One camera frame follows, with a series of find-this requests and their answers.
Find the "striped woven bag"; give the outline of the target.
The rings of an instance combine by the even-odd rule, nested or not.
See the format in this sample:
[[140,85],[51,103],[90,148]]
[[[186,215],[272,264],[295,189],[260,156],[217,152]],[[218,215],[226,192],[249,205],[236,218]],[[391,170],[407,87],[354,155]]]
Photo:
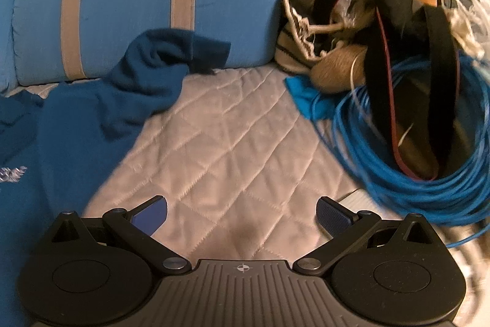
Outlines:
[[275,60],[293,75],[305,75],[325,94],[365,84],[367,47],[352,37],[359,31],[344,21],[312,22],[314,0],[282,0],[287,18],[276,43]]

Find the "left blue striped pillow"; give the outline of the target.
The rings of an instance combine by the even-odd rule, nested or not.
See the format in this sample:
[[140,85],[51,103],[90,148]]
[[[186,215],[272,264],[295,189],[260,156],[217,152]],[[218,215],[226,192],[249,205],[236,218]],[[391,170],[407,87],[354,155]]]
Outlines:
[[0,87],[5,95],[17,86],[13,50],[14,0],[0,0]]

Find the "dark blue sweatshirt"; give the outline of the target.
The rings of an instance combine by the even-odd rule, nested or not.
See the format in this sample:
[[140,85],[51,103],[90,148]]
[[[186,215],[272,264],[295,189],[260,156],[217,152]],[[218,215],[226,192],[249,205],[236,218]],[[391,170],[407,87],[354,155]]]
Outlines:
[[177,101],[185,76],[224,67],[230,48],[192,31],[149,30],[98,80],[2,98],[2,325],[27,324],[17,278],[56,215],[83,212],[145,121]]

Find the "bright blue small cloth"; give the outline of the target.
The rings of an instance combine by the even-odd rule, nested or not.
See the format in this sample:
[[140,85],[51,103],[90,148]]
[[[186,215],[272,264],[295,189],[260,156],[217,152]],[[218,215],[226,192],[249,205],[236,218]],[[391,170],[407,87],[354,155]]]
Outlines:
[[284,79],[284,85],[300,114],[307,120],[331,120],[336,111],[336,97],[319,92],[309,77],[296,75]]

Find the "white power strip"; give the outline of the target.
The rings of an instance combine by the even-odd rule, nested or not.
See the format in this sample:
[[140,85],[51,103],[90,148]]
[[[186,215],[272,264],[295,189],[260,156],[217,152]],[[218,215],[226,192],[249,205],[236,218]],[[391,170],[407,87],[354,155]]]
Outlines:
[[383,209],[373,200],[373,198],[364,189],[356,189],[349,192],[338,200],[340,205],[350,209],[352,212],[371,211],[379,214],[383,213]]

